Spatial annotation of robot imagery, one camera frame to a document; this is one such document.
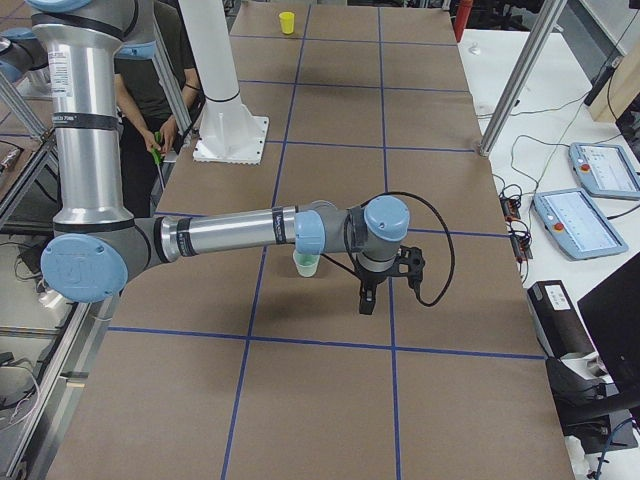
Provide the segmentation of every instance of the person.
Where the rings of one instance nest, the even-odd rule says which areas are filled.
[[[178,11],[154,0],[154,13],[173,73],[187,108],[199,98],[200,81]],[[120,137],[122,194],[136,218],[151,216],[151,191],[157,178],[153,149],[166,155],[178,146],[178,125],[151,60],[115,61],[115,90],[123,114]],[[161,141],[155,139],[160,132]]]

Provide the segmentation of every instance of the person's hand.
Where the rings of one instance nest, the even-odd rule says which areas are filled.
[[[173,142],[176,140],[176,136],[178,135],[178,123],[173,115],[169,117],[169,119],[162,124],[160,127],[160,134],[162,135],[162,149],[160,152],[163,155],[166,155],[173,148]]]
[[[158,145],[158,142],[156,142],[156,138],[153,132],[151,132],[150,130],[143,130],[142,132],[140,132],[140,135],[142,135],[142,138],[144,138],[144,143],[147,146],[147,152],[153,152],[154,148],[159,152],[162,151],[162,147]]]

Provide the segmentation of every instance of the red object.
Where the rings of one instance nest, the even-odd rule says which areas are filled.
[[[453,33],[456,35],[456,42],[460,43],[462,39],[462,32],[467,28],[467,22],[469,21],[469,14],[473,7],[473,0],[461,0],[458,5],[458,12],[456,13],[456,22],[453,24]]]

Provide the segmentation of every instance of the blue joint cap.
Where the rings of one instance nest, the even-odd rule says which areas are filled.
[[[0,60],[0,72],[9,82],[14,83],[22,78],[22,72],[10,63]]]
[[[298,253],[320,255],[324,251],[324,223],[318,212],[309,210],[296,213],[295,230]]]
[[[54,238],[42,253],[47,283],[74,302],[99,302],[127,284],[127,266],[108,243],[90,235],[69,233]]]
[[[37,38],[36,34],[27,27],[10,28],[9,30],[0,32],[0,36],[12,42],[16,40],[35,40]]]
[[[51,13],[66,13],[89,5],[93,0],[25,0],[33,8]]]
[[[124,45],[116,58],[120,60],[150,60],[156,53],[156,42],[138,43],[136,45]]]
[[[405,203],[390,195],[374,198],[364,209],[369,231],[387,242],[401,242],[407,236],[410,218]]]

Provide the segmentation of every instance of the green tool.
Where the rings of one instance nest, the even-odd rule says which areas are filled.
[[[162,134],[160,132],[156,132],[154,133],[154,137],[156,139],[156,142],[158,144],[160,144],[160,142],[162,141]],[[160,186],[162,187],[162,191],[164,191],[164,187],[165,187],[165,183],[164,183],[164,177],[162,175],[162,162],[164,161],[164,156],[160,153],[160,151],[158,151],[157,148],[154,148],[151,151],[151,155],[153,156],[153,162],[156,164],[156,168],[158,169],[158,178],[160,178]]]

